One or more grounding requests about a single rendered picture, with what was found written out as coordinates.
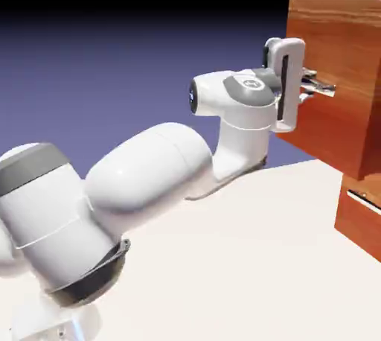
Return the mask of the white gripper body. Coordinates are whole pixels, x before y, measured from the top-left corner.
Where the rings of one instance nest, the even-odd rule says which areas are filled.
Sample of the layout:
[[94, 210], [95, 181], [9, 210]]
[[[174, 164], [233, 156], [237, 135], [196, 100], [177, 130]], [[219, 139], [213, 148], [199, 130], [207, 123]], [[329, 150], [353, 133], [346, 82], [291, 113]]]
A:
[[305, 42], [299, 38], [277, 39], [271, 46], [271, 69], [281, 78], [282, 90], [274, 133], [288, 133], [296, 128], [304, 52]]

